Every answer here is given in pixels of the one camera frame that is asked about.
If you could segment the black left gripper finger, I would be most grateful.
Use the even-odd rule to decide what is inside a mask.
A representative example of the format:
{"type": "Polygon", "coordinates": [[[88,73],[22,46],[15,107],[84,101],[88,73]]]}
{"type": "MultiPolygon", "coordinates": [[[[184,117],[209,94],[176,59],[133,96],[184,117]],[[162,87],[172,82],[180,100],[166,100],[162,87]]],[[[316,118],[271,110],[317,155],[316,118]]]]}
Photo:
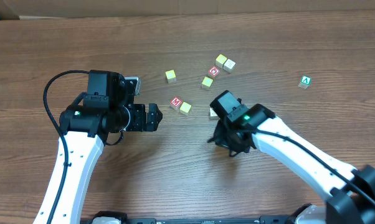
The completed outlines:
{"type": "Polygon", "coordinates": [[[155,103],[149,104],[149,110],[148,110],[148,113],[147,113],[147,117],[148,118],[162,118],[163,117],[163,114],[159,110],[157,104],[155,104],[155,103]]]}
{"type": "Polygon", "coordinates": [[[146,131],[147,132],[156,131],[161,120],[162,120],[162,117],[148,116],[147,122],[146,122],[146,131]]]}

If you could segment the blue B wooden block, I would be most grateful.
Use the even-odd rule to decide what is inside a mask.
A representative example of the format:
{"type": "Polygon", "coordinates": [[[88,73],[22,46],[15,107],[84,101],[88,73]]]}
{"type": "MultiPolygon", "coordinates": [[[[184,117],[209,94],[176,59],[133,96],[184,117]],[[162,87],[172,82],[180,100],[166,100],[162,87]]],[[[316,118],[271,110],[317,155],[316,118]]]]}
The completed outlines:
{"type": "Polygon", "coordinates": [[[219,119],[218,115],[212,108],[209,108],[209,117],[210,119],[219,119]]]}

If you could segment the red M wooden block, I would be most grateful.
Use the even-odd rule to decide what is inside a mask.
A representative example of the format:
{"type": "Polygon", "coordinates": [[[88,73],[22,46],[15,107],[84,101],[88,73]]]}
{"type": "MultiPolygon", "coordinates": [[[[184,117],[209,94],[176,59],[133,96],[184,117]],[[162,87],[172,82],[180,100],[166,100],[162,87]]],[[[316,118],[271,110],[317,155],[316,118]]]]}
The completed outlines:
{"type": "Polygon", "coordinates": [[[170,101],[170,107],[178,111],[183,104],[183,100],[178,96],[174,96],[170,101]]]}

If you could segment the yellow S wooden block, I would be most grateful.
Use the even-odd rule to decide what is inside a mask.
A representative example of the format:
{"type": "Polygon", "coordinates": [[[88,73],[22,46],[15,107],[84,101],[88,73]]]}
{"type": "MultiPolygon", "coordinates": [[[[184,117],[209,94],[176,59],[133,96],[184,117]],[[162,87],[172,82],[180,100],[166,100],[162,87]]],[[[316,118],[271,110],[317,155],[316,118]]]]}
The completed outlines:
{"type": "Polygon", "coordinates": [[[191,111],[191,108],[192,108],[192,105],[190,105],[189,103],[186,103],[185,101],[181,104],[181,106],[179,107],[179,111],[182,113],[182,114],[185,114],[185,115],[188,115],[191,111]]]}

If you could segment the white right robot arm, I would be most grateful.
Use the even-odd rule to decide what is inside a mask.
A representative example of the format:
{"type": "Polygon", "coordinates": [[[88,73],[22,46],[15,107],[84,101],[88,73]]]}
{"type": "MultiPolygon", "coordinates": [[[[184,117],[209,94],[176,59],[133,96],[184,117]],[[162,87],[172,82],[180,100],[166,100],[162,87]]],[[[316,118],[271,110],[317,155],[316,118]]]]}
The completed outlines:
{"type": "Polygon", "coordinates": [[[289,168],[324,201],[324,207],[299,208],[290,223],[375,223],[375,168],[358,170],[331,157],[262,105],[212,109],[220,120],[210,140],[227,148],[230,157],[258,149],[289,168]]]}

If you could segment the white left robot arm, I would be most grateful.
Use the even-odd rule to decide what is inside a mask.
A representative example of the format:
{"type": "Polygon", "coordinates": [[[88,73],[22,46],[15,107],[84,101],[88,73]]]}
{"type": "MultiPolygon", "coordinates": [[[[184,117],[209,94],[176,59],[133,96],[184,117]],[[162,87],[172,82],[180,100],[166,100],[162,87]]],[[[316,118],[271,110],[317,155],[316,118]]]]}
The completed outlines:
{"type": "Polygon", "coordinates": [[[136,104],[140,94],[138,77],[120,73],[91,70],[86,92],[55,119],[47,101],[45,111],[59,135],[54,169],[35,223],[80,223],[83,204],[94,167],[108,135],[130,131],[154,132],[163,118],[157,104],[136,104]]]}

